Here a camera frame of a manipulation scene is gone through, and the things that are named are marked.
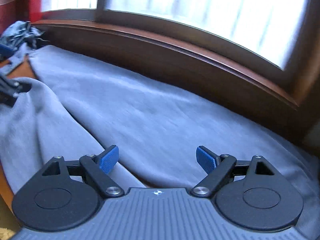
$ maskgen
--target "window frame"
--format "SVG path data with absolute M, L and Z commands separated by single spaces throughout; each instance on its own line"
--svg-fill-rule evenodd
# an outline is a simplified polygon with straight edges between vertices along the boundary
M 49 11 L 43 14 L 43 19 L 91 20 L 98 23 L 125 26 L 158 33 L 177 40 L 189 42 L 230 58 L 287 91 L 293 89 L 296 76 L 302 69 L 304 62 L 311 55 L 316 40 L 314 33 L 316 33 L 320 23 L 320 10 L 317 8 L 320 0 L 308 0 L 305 17 L 297 35 L 297 41 L 293 46 L 285 69 L 282 70 L 255 52 L 213 33 L 154 16 L 105 10 L 106 4 L 108 4 L 108 0 L 98 0 L 96 9 Z

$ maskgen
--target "blue gripper pad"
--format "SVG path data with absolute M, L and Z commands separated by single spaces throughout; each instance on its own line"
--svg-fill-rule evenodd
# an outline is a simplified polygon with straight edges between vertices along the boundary
M 98 157 L 100 159 L 98 162 L 99 168 L 108 174 L 119 160 L 119 148 L 112 145 Z
M 205 150 L 201 149 L 201 146 L 197 148 L 196 157 L 197 162 L 207 174 L 211 173 L 211 171 L 217 167 L 216 158 L 208 154 Z

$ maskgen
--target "metal screw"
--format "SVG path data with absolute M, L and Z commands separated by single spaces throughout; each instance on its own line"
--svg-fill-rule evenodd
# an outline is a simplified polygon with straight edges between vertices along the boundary
M 121 193 L 121 189 L 118 187 L 108 187 L 106 192 L 111 195 L 118 195 Z
M 206 187 L 195 187 L 193 189 L 193 192 L 196 193 L 197 195 L 204 195 L 209 192 L 209 189 Z

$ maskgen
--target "crosshair logo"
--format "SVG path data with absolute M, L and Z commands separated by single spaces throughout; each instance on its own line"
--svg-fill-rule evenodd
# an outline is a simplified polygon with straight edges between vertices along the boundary
M 158 195 L 158 196 L 161 195 L 162 193 L 163 193 L 163 192 L 162 192 L 161 190 L 156 190 L 156 191 L 153 192 L 153 194 L 156 194 L 156 195 Z

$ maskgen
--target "circular black cover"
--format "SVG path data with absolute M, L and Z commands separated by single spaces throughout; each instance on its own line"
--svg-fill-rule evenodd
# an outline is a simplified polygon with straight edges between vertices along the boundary
M 23 187 L 12 202 L 15 216 L 26 227 L 51 232 L 67 230 L 96 212 L 99 197 L 89 185 L 71 179 L 47 182 Z
M 225 218 L 256 231 L 282 230 L 296 223 L 303 199 L 292 185 L 254 184 L 247 187 L 245 179 L 238 180 L 216 194 L 216 206 Z

